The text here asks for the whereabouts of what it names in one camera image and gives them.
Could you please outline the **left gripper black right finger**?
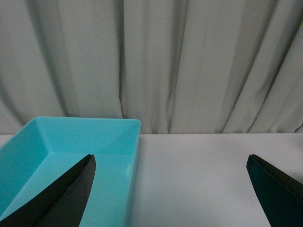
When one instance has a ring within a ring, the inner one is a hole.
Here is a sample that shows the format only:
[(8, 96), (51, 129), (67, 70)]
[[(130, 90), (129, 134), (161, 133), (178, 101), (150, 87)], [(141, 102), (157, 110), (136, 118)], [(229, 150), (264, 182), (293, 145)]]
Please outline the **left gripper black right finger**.
[(303, 184), (259, 156), (246, 168), (258, 201), (272, 227), (303, 225)]

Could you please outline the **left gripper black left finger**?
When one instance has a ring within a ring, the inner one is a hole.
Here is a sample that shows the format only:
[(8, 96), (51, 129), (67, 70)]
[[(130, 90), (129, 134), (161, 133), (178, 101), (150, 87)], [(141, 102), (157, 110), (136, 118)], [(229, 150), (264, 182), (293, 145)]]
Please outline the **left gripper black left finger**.
[(4, 218), (2, 227), (78, 227), (96, 171), (86, 155), (25, 205)]

